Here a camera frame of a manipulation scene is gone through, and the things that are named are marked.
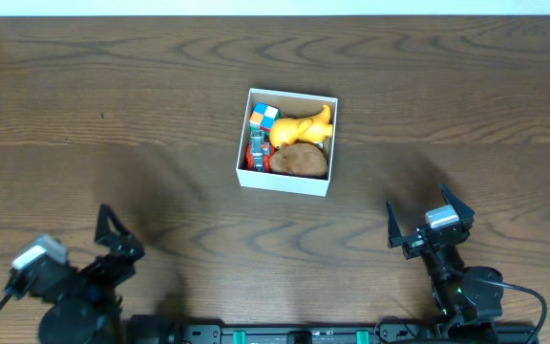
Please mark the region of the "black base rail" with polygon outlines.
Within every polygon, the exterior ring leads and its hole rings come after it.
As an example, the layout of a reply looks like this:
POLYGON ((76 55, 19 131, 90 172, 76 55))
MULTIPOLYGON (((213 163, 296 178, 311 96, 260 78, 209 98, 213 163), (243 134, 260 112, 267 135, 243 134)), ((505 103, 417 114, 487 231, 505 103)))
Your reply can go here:
POLYGON ((225 326, 183 324, 153 315, 134 315, 126 325, 128 344, 398 344, 537 343, 533 327, 484 323, 432 330, 386 318, 368 326, 225 326))

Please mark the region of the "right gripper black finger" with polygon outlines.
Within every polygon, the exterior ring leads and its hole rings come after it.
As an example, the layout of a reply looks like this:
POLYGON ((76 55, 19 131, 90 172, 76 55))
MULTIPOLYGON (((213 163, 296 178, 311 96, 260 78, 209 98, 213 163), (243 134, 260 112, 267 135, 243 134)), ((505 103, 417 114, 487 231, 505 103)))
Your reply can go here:
POLYGON ((400 247, 403 243, 403 236, 390 201, 386 201, 386 207, 388 212, 388 247, 400 247))
POLYGON ((475 212, 462 202, 445 184, 440 185, 442 197, 446 204, 451 205, 465 229, 471 229, 474 223, 475 212))

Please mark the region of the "white cardboard box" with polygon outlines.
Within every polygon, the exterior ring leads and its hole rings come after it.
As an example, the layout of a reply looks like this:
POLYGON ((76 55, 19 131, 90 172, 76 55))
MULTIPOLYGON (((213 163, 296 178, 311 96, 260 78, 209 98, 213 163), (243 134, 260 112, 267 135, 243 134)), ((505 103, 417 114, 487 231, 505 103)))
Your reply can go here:
POLYGON ((336 133, 333 133, 332 138, 326 138, 323 144, 323 152, 328 162, 328 172, 322 178, 296 177, 247 169, 245 151, 250 138, 248 121, 258 102, 278 108, 283 116, 297 118, 316 115, 324 105, 328 105, 332 114, 330 123, 336 130, 338 98, 250 88, 243 113, 243 129, 236 160, 236 173, 242 187, 325 197, 331 181, 336 133))

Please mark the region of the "orange toy dinosaur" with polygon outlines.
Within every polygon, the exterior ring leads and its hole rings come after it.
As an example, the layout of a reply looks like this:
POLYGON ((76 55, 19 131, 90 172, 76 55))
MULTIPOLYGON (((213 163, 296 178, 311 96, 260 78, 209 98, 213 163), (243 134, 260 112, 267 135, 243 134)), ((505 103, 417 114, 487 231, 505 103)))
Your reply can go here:
POLYGON ((320 113, 310 117, 277 119, 269 132, 269 141, 276 148, 292 145, 297 141, 323 142, 334 133, 334 125, 330 120, 331 109, 328 105, 324 105, 320 113))

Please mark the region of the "brown plush toy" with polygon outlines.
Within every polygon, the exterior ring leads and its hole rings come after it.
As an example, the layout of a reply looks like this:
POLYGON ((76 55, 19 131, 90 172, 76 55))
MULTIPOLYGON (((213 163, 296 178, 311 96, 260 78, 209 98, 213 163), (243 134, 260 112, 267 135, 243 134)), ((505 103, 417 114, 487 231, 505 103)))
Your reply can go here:
POLYGON ((311 143, 294 143, 275 152, 270 160, 273 173, 322 178, 328 172, 328 162, 324 153, 311 143))

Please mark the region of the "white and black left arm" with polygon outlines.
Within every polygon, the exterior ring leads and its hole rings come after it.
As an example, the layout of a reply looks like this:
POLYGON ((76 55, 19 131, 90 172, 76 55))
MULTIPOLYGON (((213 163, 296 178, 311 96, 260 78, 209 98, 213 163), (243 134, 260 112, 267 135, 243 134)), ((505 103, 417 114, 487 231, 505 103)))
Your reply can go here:
POLYGON ((116 287, 135 275, 135 262, 143 257, 140 241, 102 204, 97 215, 95 243, 109 249, 83 269, 47 259, 33 294, 53 306, 42 317, 41 343, 120 343, 121 298, 116 287))

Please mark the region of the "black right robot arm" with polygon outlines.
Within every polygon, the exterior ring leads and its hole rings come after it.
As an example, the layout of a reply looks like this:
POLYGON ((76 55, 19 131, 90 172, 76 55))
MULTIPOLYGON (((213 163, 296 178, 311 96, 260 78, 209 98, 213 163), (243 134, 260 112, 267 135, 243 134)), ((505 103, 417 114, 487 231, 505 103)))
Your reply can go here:
POLYGON ((433 298, 453 325, 487 323, 502 316, 501 273, 468 267, 457 247, 470 237, 475 212, 451 189, 440 186, 444 205, 425 213, 425 223, 404 235, 392 205, 388 213, 388 247, 400 247, 407 260, 421 258, 432 283, 433 298))

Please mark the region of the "red and grey toy truck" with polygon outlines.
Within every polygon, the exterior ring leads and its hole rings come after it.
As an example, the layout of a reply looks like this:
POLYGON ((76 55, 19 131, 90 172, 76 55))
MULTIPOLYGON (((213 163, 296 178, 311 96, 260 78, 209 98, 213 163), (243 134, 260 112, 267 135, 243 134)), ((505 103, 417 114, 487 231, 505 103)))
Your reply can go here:
POLYGON ((266 132, 252 131, 245 151, 247 169, 270 173, 270 158, 274 153, 275 147, 270 143, 266 132))

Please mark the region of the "colourful two-by-two puzzle cube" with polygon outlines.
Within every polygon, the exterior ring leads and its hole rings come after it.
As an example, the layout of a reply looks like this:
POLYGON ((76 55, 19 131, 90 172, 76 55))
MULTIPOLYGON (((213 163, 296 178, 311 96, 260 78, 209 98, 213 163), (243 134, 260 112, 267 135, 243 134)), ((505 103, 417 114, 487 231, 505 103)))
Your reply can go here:
POLYGON ((248 120, 250 129, 252 131, 262 130, 269 133, 279 116, 280 110, 278 108, 258 102, 248 120))

